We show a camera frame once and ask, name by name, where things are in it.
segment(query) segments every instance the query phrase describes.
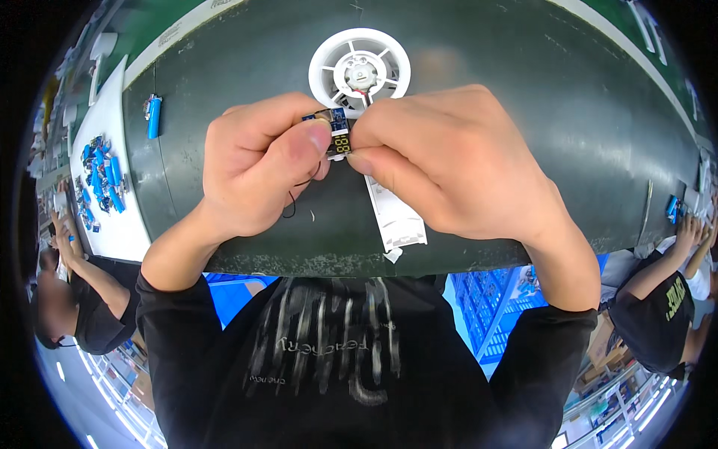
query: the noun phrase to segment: wire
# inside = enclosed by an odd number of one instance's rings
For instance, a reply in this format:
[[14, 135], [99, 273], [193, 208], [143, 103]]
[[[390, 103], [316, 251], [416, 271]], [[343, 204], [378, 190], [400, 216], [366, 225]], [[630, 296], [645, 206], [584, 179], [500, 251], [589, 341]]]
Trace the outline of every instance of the wire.
[[311, 178], [309, 178], [308, 180], [306, 180], [306, 181], [304, 181], [304, 182], [301, 182], [301, 183], [299, 183], [299, 184], [295, 184], [294, 186], [295, 186], [295, 187], [299, 187], [300, 185], [309, 184], [309, 182], [310, 182], [311, 180], [313, 180], [315, 176], [317, 176], [317, 173], [319, 173], [319, 169], [320, 169], [320, 168], [322, 168], [322, 163], [321, 163], [321, 162], [319, 163], [319, 165], [317, 165], [317, 169], [314, 171], [314, 174], [312, 175]]
[[297, 200], [294, 199], [294, 195], [292, 195], [292, 192], [289, 192], [289, 196], [292, 197], [292, 214], [284, 215], [284, 213], [282, 213], [282, 218], [291, 218], [294, 216], [295, 213], [297, 213]]
[[369, 99], [369, 94], [365, 91], [360, 91], [358, 89], [352, 89], [352, 92], [359, 92], [360, 94], [364, 95], [364, 99], [366, 99], [366, 105], [371, 106], [371, 100]]
[[[314, 174], [312, 175], [311, 178], [309, 178], [308, 180], [306, 180], [306, 181], [304, 181], [304, 182], [301, 182], [301, 183], [299, 183], [299, 184], [295, 184], [294, 186], [295, 186], [295, 187], [300, 187], [300, 186], [302, 186], [302, 185], [304, 185], [304, 184], [309, 184], [309, 183], [314, 179], [314, 177], [317, 176], [317, 173], [319, 173], [319, 169], [320, 169], [320, 168], [322, 168], [322, 163], [321, 163], [321, 162], [319, 163], [319, 165], [317, 165], [317, 169], [314, 171]], [[297, 213], [297, 200], [294, 198], [294, 195], [292, 195], [292, 192], [291, 192], [291, 191], [289, 192], [289, 197], [292, 199], [292, 214], [291, 214], [291, 215], [284, 215], [284, 213], [282, 213], [282, 215], [281, 215], [282, 218], [291, 218], [291, 217], [294, 216], [295, 213]]]

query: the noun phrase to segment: hand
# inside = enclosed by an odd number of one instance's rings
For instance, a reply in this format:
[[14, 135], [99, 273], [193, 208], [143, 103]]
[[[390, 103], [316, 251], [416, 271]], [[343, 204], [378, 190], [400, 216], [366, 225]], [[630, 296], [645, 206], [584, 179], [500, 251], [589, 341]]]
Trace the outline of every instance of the hand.
[[331, 127], [302, 121], [324, 108], [303, 93], [285, 93], [230, 108], [210, 124], [200, 209], [218, 243], [265, 231], [292, 203], [290, 193], [298, 198], [308, 183], [295, 185], [324, 179]]
[[691, 214], [686, 214], [681, 222], [678, 224], [678, 231], [676, 232], [676, 253], [683, 259], [688, 257], [688, 253], [694, 245], [696, 235], [700, 236], [701, 224], [698, 218]]
[[64, 226], [55, 229], [55, 245], [60, 252], [63, 261], [69, 261], [75, 256], [72, 246], [70, 245], [70, 232]]
[[571, 222], [498, 100], [481, 85], [379, 100], [357, 120], [349, 163], [438, 232], [550, 245]]
[[708, 239], [710, 240], [709, 248], [712, 248], [716, 244], [716, 237], [718, 237], [718, 213], [715, 214], [713, 217], [713, 220], [711, 221], [711, 224], [713, 225], [713, 229], [711, 229], [710, 234], [708, 235]]
[[711, 233], [710, 227], [708, 227], [708, 222], [704, 223], [703, 226], [701, 226], [700, 222], [698, 223], [698, 228], [696, 229], [696, 235], [693, 237], [693, 245], [699, 245], [702, 241], [705, 241], [707, 238], [709, 238]]

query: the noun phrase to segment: white component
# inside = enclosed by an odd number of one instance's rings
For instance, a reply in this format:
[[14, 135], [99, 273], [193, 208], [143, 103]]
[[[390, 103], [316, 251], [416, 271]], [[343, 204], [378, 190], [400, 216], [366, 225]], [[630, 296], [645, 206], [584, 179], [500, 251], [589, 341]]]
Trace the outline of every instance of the white component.
[[376, 222], [379, 224], [384, 251], [390, 253], [394, 248], [412, 244], [426, 245], [424, 220], [419, 214], [390, 190], [381, 187], [371, 176], [364, 178], [369, 189], [371, 205], [374, 207]]
[[380, 98], [400, 98], [411, 79], [409, 57], [386, 33], [352, 28], [325, 40], [309, 63], [309, 87], [328, 108], [358, 119]]
[[78, 105], [65, 106], [62, 112], [62, 125], [67, 128], [67, 155], [73, 155], [72, 127], [78, 117]]
[[112, 53], [117, 43], [117, 33], [100, 33], [95, 39], [95, 43], [90, 50], [90, 59], [95, 61], [95, 69], [92, 73], [92, 81], [90, 82], [90, 99], [88, 105], [92, 106], [97, 101], [97, 84], [100, 77], [100, 65], [102, 59]]
[[396, 261], [399, 260], [399, 257], [404, 253], [404, 250], [401, 248], [394, 248], [388, 253], [384, 254], [384, 257], [387, 258], [392, 264], [395, 264]]
[[631, 13], [633, 14], [633, 18], [635, 19], [635, 23], [638, 25], [638, 28], [640, 28], [640, 35], [643, 36], [643, 41], [645, 42], [645, 48], [651, 52], [655, 53], [656, 49], [653, 48], [653, 42], [651, 41], [651, 37], [648, 36], [648, 30], [645, 28], [645, 23], [643, 23], [643, 19], [640, 16], [640, 13], [638, 12], [638, 8], [636, 8], [636, 5], [634, 4], [634, 0], [628, 0], [628, 8], [630, 9]]

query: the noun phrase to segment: black wire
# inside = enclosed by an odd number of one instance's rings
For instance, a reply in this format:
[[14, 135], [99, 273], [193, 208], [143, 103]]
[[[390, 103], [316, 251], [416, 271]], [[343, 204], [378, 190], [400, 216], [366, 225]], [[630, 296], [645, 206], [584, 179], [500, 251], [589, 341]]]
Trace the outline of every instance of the black wire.
[[306, 181], [304, 181], [304, 182], [302, 182], [302, 183], [300, 183], [300, 184], [294, 184], [294, 186], [295, 186], [295, 187], [299, 187], [300, 185], [309, 184], [309, 182], [310, 182], [311, 180], [313, 180], [315, 176], [317, 176], [317, 173], [319, 173], [319, 169], [320, 169], [320, 168], [322, 168], [322, 163], [321, 163], [321, 162], [319, 163], [319, 165], [317, 165], [317, 169], [314, 171], [314, 174], [312, 175], [311, 178], [309, 178], [308, 180], [306, 180]]
[[291, 218], [294, 216], [295, 213], [297, 213], [297, 200], [294, 199], [294, 195], [292, 195], [292, 192], [289, 192], [289, 196], [292, 197], [292, 214], [284, 215], [284, 213], [282, 213], [282, 215], [281, 215], [282, 218]]
[[[314, 179], [314, 177], [317, 176], [317, 173], [319, 173], [320, 168], [322, 168], [321, 162], [319, 163], [319, 165], [317, 165], [317, 170], [314, 171], [314, 174], [312, 175], [311, 178], [309, 178], [308, 180], [301, 182], [299, 184], [295, 184], [294, 186], [300, 187], [304, 184], [309, 184]], [[294, 216], [295, 213], [297, 213], [297, 200], [294, 199], [294, 195], [292, 195], [292, 192], [289, 192], [289, 197], [292, 199], [292, 214], [287, 216], [282, 213], [282, 215], [281, 215], [282, 218], [291, 218]]]

